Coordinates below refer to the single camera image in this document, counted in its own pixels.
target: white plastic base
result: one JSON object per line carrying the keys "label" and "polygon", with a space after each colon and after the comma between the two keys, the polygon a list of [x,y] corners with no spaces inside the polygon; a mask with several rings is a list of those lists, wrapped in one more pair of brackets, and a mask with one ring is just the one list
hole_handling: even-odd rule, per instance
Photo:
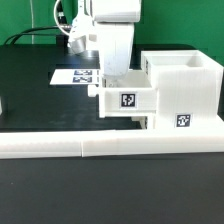
{"label": "white plastic base", "polygon": [[209,129],[1,133],[0,158],[224,152],[224,123]]}
{"label": "white plastic base", "polygon": [[0,97],[0,115],[2,114],[2,101],[1,101],[1,97]]}

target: black cable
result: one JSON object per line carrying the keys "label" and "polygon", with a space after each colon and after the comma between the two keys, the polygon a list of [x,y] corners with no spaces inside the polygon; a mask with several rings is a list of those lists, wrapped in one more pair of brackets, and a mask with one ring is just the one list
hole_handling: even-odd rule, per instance
{"label": "black cable", "polygon": [[14,40],[12,40],[11,44],[14,44],[21,36],[23,36],[24,33],[30,33],[30,32],[34,32],[34,31],[42,31],[42,30],[53,30],[53,29],[58,29],[58,27],[57,26],[43,26],[43,27],[36,27],[36,28],[24,30],[23,32],[21,32],[21,35],[19,35],[19,34],[13,35],[13,36],[15,36],[15,38],[14,38]]}
{"label": "black cable", "polygon": [[8,37],[3,45],[6,45],[9,40],[11,40],[15,37],[20,38],[22,36],[32,36],[32,35],[35,35],[35,36],[54,36],[54,37],[57,36],[57,34],[45,34],[45,33],[19,33],[19,34],[15,34],[15,35],[12,35],[12,36]]}
{"label": "black cable", "polygon": [[60,24],[67,24],[67,19],[66,16],[64,15],[63,6],[61,2],[58,3],[57,12],[58,12],[58,22]]}

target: black table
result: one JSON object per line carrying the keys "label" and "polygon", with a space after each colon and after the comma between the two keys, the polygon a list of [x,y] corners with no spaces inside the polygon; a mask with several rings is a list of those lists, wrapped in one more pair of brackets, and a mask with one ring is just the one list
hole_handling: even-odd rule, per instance
{"label": "black table", "polygon": [[[0,48],[2,132],[139,128],[98,119],[85,87],[50,87],[58,66],[99,65],[57,46]],[[223,210],[223,153],[0,160],[3,224],[223,224]]]}

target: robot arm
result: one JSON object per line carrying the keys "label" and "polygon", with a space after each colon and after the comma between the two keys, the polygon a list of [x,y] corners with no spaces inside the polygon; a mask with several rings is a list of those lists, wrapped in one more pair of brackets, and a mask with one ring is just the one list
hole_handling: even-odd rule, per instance
{"label": "robot arm", "polygon": [[140,20],[141,0],[79,0],[78,5],[69,47],[74,53],[97,48],[102,76],[109,80],[124,78],[130,65],[134,22]]}

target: white platform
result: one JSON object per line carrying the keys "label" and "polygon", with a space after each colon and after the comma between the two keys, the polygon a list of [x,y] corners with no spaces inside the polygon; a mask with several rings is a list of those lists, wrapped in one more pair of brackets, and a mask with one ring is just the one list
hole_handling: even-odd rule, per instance
{"label": "white platform", "polygon": [[1,133],[0,158],[224,152],[224,124],[208,129]]}

